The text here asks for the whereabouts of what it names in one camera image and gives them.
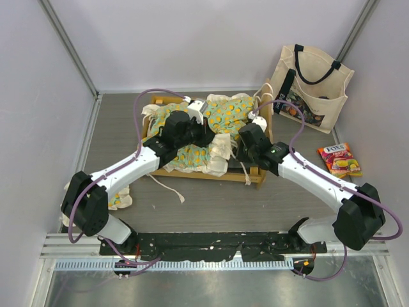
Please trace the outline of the small lemon print pillow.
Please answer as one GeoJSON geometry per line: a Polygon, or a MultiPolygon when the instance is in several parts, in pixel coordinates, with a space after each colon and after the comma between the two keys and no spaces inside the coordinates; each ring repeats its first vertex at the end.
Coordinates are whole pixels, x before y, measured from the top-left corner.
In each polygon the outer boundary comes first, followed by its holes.
{"type": "MultiPolygon", "coordinates": [[[[64,186],[64,190],[67,191],[69,188],[70,183],[67,183],[64,186]]],[[[125,209],[133,204],[133,199],[130,195],[130,186],[126,186],[108,202],[108,209],[109,210],[118,210],[118,209],[125,209]]],[[[62,214],[62,223],[64,226],[68,227],[69,218],[62,214]]]]}

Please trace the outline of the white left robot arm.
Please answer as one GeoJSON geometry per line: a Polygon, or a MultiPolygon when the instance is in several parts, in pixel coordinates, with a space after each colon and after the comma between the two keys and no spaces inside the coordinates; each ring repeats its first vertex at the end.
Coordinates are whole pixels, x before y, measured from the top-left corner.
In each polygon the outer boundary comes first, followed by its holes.
{"type": "Polygon", "coordinates": [[[91,175],[79,171],[72,177],[61,205],[69,227],[78,227],[88,237],[108,239],[122,255],[131,254],[136,247],[133,229],[109,213],[109,200],[128,184],[170,163],[179,149],[188,145],[206,147],[214,136],[203,115],[171,112],[159,132],[135,153],[91,175]]]}

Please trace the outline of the lemon print pet mattress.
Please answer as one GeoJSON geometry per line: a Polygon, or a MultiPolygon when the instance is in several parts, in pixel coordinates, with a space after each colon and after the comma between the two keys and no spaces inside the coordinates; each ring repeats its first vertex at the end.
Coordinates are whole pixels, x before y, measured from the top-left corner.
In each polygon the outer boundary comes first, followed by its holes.
{"type": "Polygon", "coordinates": [[[225,180],[261,187],[266,172],[239,156],[239,135],[259,98],[211,94],[206,100],[154,94],[143,107],[143,145],[156,151],[149,177],[225,180]]]}

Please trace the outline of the wooden pet bed frame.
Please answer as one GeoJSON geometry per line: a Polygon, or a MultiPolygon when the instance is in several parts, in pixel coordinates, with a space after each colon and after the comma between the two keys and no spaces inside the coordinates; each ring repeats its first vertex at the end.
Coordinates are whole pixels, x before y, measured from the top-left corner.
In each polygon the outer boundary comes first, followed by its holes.
{"type": "Polygon", "coordinates": [[[273,146],[272,134],[272,107],[267,104],[273,97],[274,91],[270,85],[270,80],[254,94],[258,101],[258,106],[261,109],[258,114],[266,121],[268,127],[265,135],[271,142],[271,147],[262,155],[265,166],[258,166],[253,163],[240,162],[237,159],[236,153],[238,143],[233,143],[230,148],[229,159],[225,159],[222,154],[227,151],[226,144],[227,135],[222,134],[216,137],[211,143],[211,158],[208,164],[200,168],[171,168],[166,165],[152,173],[153,176],[175,177],[175,178],[189,178],[189,179],[204,179],[204,180],[218,180],[229,182],[243,182],[245,185],[252,183],[256,184],[259,189],[265,181],[266,174],[270,171],[274,174],[278,173],[278,162],[280,158],[273,146]]]}

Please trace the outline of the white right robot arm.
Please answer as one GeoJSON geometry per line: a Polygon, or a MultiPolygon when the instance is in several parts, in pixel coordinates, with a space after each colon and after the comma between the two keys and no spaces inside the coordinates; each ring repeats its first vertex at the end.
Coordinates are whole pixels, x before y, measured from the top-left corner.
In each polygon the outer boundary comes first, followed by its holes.
{"type": "Polygon", "coordinates": [[[239,130],[246,156],[261,169],[285,178],[315,195],[333,211],[333,216],[306,218],[293,227],[290,248],[304,252],[311,244],[338,241],[361,250],[385,224],[385,215],[373,202],[378,191],[370,184],[359,187],[336,178],[311,164],[283,142],[271,143],[263,129],[249,123],[239,130]]]}

